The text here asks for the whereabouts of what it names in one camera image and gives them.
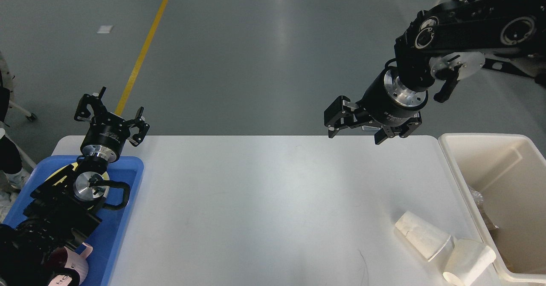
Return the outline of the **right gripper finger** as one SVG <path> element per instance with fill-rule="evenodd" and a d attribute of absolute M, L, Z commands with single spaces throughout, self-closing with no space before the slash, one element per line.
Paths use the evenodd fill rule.
<path fill-rule="evenodd" d="M 355 127 L 376 127 L 370 113 L 347 96 L 338 96 L 324 111 L 324 126 L 328 128 L 328 138 L 333 138 L 340 130 Z"/>
<path fill-rule="evenodd" d="M 400 138 L 407 138 L 412 135 L 414 131 L 422 124 L 421 113 L 416 113 L 413 117 L 410 117 L 399 126 L 392 127 L 386 125 L 380 125 L 380 129 L 374 134 L 374 141 L 376 145 L 383 143 L 387 139 L 399 136 Z"/>

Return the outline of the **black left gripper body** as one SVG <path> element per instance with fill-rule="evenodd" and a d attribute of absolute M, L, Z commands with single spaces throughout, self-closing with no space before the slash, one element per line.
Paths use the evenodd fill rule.
<path fill-rule="evenodd" d="M 84 156 L 99 156 L 107 162 L 116 162 L 129 135 L 126 127 L 91 124 L 80 151 Z"/>

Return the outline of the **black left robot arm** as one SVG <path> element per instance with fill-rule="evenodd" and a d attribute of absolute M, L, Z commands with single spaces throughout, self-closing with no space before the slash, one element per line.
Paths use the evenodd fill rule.
<path fill-rule="evenodd" d="M 105 91 L 84 94 L 78 102 L 74 119 L 90 123 L 80 156 L 29 193 L 24 221 L 1 224 L 3 286 L 79 286 L 86 276 L 70 254 L 99 227 L 100 210 L 120 211 L 129 204 L 131 185 L 110 179 L 107 168 L 121 158 L 126 142 L 141 144 L 150 126 L 143 107 L 129 120 L 109 112 L 102 102 Z M 64 265 L 60 252 L 68 255 Z"/>

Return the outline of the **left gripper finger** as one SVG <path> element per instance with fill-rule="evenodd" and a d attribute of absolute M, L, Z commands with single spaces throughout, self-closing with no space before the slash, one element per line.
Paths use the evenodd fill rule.
<path fill-rule="evenodd" d="M 102 102 L 106 90 L 106 87 L 102 87 L 99 93 L 84 94 L 78 102 L 74 120 L 87 121 L 90 125 L 110 124 L 110 113 Z"/>
<path fill-rule="evenodd" d="M 144 110 L 144 107 L 139 107 L 133 119 L 124 120 L 119 125 L 122 136 L 134 147 L 143 142 L 150 129 L 150 125 L 144 119 Z"/>

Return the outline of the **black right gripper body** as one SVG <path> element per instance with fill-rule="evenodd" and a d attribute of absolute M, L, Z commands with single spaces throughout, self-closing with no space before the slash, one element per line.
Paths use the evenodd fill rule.
<path fill-rule="evenodd" d="M 396 127 L 415 117 L 427 104 L 427 90 L 417 92 L 401 81 L 397 68 L 385 68 L 361 98 L 361 107 L 381 125 Z"/>

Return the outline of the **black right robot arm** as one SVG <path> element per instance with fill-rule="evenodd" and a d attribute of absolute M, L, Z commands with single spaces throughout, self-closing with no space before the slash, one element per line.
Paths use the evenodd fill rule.
<path fill-rule="evenodd" d="M 394 52 L 360 100 L 340 95 L 324 111 L 329 138 L 355 127 L 377 128 L 375 144 L 407 138 L 422 124 L 434 82 L 444 84 L 433 99 L 446 102 L 487 55 L 544 86 L 545 0 L 449 0 L 418 12 Z"/>

